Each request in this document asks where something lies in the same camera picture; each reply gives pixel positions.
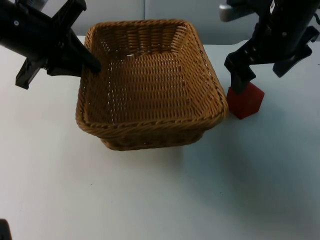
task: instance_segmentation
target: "red block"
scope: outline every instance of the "red block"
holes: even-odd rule
[[[238,119],[244,119],[259,111],[264,96],[265,93],[250,82],[239,95],[235,94],[232,88],[229,87],[226,100],[230,112]]]

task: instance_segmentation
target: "woven rattan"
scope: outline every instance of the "woven rattan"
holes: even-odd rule
[[[99,23],[85,45],[102,70],[83,68],[76,121],[108,148],[191,144],[226,117],[224,91],[187,21]]]

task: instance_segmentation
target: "table surface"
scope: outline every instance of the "table surface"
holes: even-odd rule
[[[205,50],[225,90],[236,45]],[[0,218],[14,240],[320,238],[320,42],[283,78],[254,66],[260,112],[230,116],[195,144],[118,152],[75,121],[79,78],[0,48]]]

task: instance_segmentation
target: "basket base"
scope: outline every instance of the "basket base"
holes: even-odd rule
[[[193,144],[199,141],[203,136],[203,132],[199,133],[181,133],[162,136],[148,137],[125,137],[121,139],[101,139],[103,144],[116,151],[130,151],[142,149],[158,149],[168,147],[178,147]]]

